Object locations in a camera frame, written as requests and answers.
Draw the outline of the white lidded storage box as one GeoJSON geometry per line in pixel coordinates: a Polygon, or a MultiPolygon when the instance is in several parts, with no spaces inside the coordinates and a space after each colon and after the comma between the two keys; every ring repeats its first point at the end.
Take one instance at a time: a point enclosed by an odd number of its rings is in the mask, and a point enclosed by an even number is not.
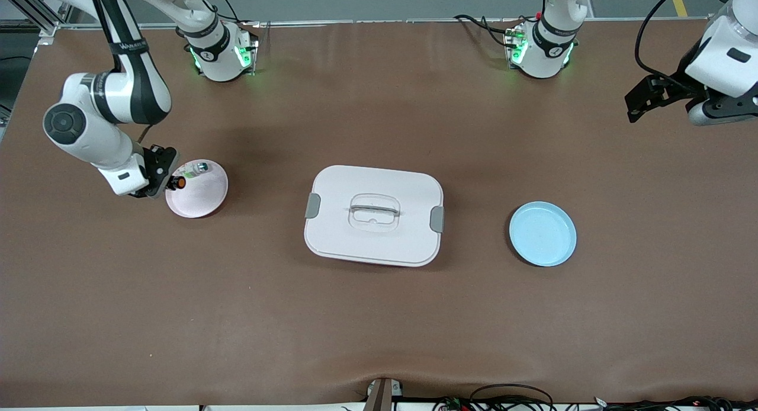
{"type": "Polygon", "coordinates": [[[422,267],[438,256],[444,191],[420,172],[333,165],[312,182],[306,246],[325,258],[422,267]]]}

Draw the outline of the pale pink round plate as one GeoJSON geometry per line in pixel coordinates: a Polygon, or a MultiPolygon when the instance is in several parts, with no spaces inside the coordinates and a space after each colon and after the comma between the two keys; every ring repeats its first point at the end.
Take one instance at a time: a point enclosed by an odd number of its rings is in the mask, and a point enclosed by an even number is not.
{"type": "Polygon", "coordinates": [[[190,162],[207,162],[210,171],[187,179],[186,187],[182,190],[165,190],[164,196],[174,214],[185,219],[200,219],[214,213],[224,203],[229,190],[229,178],[224,168],[212,160],[196,159],[190,162]]]}

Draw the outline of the metal table edge bracket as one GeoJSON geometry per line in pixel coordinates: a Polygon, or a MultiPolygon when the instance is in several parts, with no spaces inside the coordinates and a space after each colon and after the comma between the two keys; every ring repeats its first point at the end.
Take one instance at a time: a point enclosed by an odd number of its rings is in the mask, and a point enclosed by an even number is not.
{"type": "Polygon", "coordinates": [[[378,378],[369,384],[368,397],[362,411],[398,411],[403,397],[403,384],[392,378],[378,378]]]}

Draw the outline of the light blue round plate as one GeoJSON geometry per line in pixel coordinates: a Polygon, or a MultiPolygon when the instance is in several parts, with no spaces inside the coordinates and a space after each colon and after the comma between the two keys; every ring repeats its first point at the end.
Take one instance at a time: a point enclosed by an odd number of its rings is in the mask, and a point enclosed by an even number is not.
{"type": "Polygon", "coordinates": [[[577,230],[571,217],[547,201],[531,201],[516,209],[508,235],[515,252],[538,267],[567,262],[577,246],[577,230]]]}

